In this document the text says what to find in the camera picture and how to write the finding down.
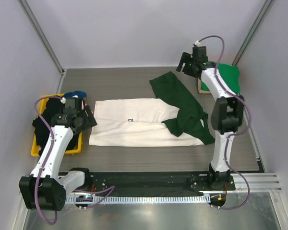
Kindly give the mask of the white and green raglan t-shirt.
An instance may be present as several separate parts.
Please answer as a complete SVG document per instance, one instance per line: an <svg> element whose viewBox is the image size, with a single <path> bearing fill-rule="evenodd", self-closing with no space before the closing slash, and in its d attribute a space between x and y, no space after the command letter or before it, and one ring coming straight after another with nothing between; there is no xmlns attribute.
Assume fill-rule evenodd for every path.
<svg viewBox="0 0 288 230"><path fill-rule="evenodd" d="M176 147L209 145L208 114L173 72L150 80L154 98L97 101L89 145Z"/></svg>

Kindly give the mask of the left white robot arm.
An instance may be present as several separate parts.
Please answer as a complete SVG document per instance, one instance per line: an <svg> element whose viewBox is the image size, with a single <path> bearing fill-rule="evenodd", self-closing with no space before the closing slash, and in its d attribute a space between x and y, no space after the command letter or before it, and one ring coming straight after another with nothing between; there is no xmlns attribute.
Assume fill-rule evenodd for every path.
<svg viewBox="0 0 288 230"><path fill-rule="evenodd" d="M40 159L29 176L21 177L19 188L28 209L60 211L66 196L79 188L88 191L92 186L87 168L72 168L60 178L59 169L72 138L94 126L97 122L82 98L67 97L47 128L47 143Z"/></svg>

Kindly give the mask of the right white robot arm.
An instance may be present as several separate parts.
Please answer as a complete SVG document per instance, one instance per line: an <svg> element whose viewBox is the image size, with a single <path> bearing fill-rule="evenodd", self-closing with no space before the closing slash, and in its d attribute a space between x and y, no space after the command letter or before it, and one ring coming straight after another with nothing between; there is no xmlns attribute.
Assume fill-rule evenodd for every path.
<svg viewBox="0 0 288 230"><path fill-rule="evenodd" d="M230 180L229 159L232 142L243 121L244 98L227 86L215 63L208 60L205 46L194 45L191 54L182 53L176 71L200 79L215 100L211 125L216 141L206 182L211 189L221 190Z"/></svg>

